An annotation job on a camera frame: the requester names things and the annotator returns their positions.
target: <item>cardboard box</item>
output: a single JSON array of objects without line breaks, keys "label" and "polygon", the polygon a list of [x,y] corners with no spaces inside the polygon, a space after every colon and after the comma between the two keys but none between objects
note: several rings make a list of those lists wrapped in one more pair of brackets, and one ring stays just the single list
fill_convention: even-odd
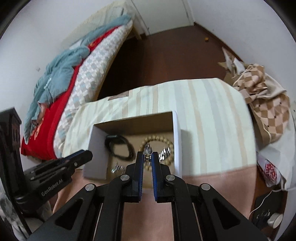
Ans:
[{"label": "cardboard box", "polygon": [[[93,125],[89,139],[89,150],[93,153],[93,159],[85,164],[83,176],[88,179],[110,180],[120,175],[111,173],[116,162],[126,167],[136,161],[123,161],[110,156],[105,148],[104,142],[107,135],[119,134],[124,136],[134,147],[135,153],[147,136],[164,136],[174,143],[174,161],[170,165],[172,174],[182,177],[182,146],[181,130],[176,112],[164,112],[154,115],[142,115],[133,118],[126,118],[103,122]],[[160,152],[167,147],[166,143],[151,141],[153,151]],[[126,145],[115,145],[114,152],[118,155],[128,156]],[[144,188],[152,188],[152,173],[144,170]]]}]

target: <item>metal screw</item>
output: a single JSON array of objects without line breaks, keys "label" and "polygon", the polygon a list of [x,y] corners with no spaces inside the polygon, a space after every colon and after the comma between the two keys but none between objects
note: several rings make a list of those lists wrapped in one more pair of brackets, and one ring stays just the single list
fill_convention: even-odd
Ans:
[{"label": "metal screw", "polygon": [[120,179],[121,179],[122,181],[127,181],[127,180],[129,179],[129,175],[124,174],[124,175],[122,175],[122,176],[120,177]]},{"label": "metal screw", "polygon": [[211,186],[207,183],[201,185],[202,190],[208,191],[210,190]]},{"label": "metal screw", "polygon": [[112,168],[111,173],[116,173],[118,170],[121,170],[122,173],[121,175],[124,173],[124,166],[119,166],[118,162],[116,162],[115,166]]},{"label": "metal screw", "polygon": [[168,181],[174,181],[174,180],[175,180],[175,176],[174,176],[174,175],[167,175],[167,176],[166,176],[166,179],[167,179]]},{"label": "metal screw", "polygon": [[87,190],[87,191],[92,191],[93,189],[94,189],[94,185],[93,184],[87,184],[85,186],[85,190]]}]

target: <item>wooden bead bracelet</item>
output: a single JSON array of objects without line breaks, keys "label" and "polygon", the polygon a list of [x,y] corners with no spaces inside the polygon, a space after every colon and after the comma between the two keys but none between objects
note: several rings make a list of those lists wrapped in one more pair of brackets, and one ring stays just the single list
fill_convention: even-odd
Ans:
[{"label": "wooden bead bracelet", "polygon": [[[140,146],[139,151],[144,151],[145,145],[150,141],[160,141],[167,144],[167,146],[170,148],[170,155],[165,160],[161,161],[161,163],[169,166],[171,162],[174,160],[174,144],[165,137],[152,135],[145,138],[145,140],[142,142]],[[152,167],[151,165],[145,166],[145,169],[151,171]]]}]

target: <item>door frame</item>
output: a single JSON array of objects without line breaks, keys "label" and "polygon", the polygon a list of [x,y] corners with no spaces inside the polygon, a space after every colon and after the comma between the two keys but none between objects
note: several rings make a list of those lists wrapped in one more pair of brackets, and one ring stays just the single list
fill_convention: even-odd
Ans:
[{"label": "door frame", "polygon": [[[139,29],[137,29],[138,32],[140,32],[141,34],[142,34],[142,32],[144,32],[146,35],[150,35],[150,32],[149,32],[149,30],[147,29],[147,26],[146,26],[146,24],[145,24],[145,22],[144,22],[144,20],[143,20],[143,18],[142,18],[142,16],[141,16],[141,14],[139,13],[139,11],[138,11],[136,5],[134,4],[133,0],[126,0],[126,1],[127,1],[127,3],[129,3],[129,4],[131,5],[131,7],[135,10],[135,12],[136,12],[136,16],[137,16],[137,19],[140,21],[139,24],[141,25],[143,31],[140,31]],[[192,16],[192,12],[191,12],[190,5],[189,5],[189,3],[188,3],[187,0],[181,0],[181,1],[183,2],[183,6],[184,6],[184,9],[185,9],[185,11],[186,11],[186,14],[187,14],[188,20],[189,20],[189,24],[190,24],[191,26],[193,26],[193,25],[194,25],[194,19],[193,19],[193,16]]]}]

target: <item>white wall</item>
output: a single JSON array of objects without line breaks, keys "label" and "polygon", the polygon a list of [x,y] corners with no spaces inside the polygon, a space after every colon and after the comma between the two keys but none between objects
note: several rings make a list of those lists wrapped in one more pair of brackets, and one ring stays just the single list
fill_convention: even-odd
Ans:
[{"label": "white wall", "polygon": [[[60,42],[83,20],[111,2],[29,2],[0,40],[0,111],[15,107],[23,121],[33,99],[34,86],[46,65],[60,52]],[[22,156],[22,163],[24,169],[35,165],[25,156]]]},{"label": "white wall", "polygon": [[[296,43],[264,0],[188,0],[194,20],[214,33],[246,63],[264,65],[296,100]],[[296,183],[296,168],[293,169]],[[284,232],[296,212],[296,191],[288,193]]]}]

